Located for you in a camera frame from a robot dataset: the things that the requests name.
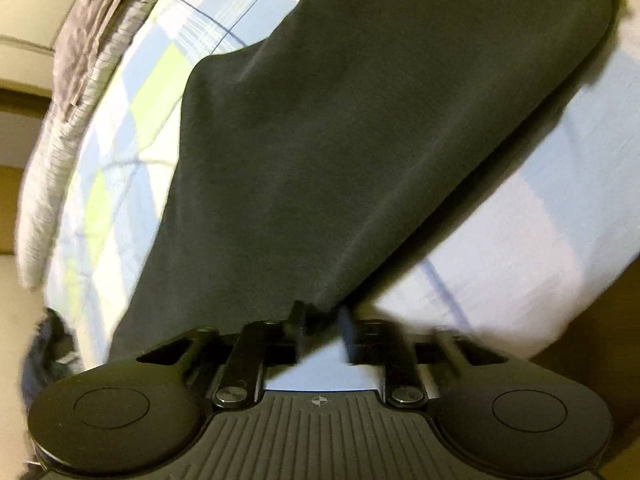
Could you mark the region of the white folded quilt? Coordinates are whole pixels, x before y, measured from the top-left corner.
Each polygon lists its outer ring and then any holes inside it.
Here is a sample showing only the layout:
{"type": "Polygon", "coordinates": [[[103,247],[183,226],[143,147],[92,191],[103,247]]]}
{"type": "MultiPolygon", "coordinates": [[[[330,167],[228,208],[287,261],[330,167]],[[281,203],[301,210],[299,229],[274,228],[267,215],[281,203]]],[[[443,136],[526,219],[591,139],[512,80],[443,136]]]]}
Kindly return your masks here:
{"type": "Polygon", "coordinates": [[[53,57],[50,106],[23,174],[14,237],[18,279],[39,287],[89,119],[157,0],[75,0],[53,57]]]}

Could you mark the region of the navy blue garment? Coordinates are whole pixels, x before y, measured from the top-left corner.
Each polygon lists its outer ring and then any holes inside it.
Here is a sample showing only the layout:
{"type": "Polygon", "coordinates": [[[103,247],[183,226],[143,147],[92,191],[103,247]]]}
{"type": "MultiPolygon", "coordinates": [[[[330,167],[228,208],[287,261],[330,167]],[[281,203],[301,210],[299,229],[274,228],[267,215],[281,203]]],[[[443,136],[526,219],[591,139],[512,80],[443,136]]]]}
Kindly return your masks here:
{"type": "Polygon", "coordinates": [[[25,412],[45,388],[83,370],[75,336],[55,310],[45,308],[21,368],[20,387],[25,412]]]}

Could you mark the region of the checked bed sheet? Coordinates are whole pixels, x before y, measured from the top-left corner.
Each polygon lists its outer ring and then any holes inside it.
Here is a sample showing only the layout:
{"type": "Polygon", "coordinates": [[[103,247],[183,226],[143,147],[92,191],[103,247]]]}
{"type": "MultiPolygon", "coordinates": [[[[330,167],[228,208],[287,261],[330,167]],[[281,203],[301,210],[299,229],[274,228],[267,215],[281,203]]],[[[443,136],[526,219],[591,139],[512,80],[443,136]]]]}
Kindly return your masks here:
{"type": "MultiPolygon", "coordinates": [[[[86,367],[105,361],[162,218],[190,70],[264,39],[297,1],[126,4],[124,41],[80,129],[44,285],[86,367]]],[[[568,101],[372,302],[409,325],[451,326],[529,358],[638,252],[639,0],[623,0],[568,101]]]]}

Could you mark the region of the dark grey garment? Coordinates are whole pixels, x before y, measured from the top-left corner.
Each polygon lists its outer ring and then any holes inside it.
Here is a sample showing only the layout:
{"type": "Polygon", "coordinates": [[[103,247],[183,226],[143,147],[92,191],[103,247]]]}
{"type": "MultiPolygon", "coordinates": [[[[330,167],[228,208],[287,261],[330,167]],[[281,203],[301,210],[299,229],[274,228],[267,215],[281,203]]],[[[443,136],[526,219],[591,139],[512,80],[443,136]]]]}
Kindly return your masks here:
{"type": "Polygon", "coordinates": [[[299,0],[203,58],[110,359],[329,312],[597,47],[617,0],[299,0]]]}

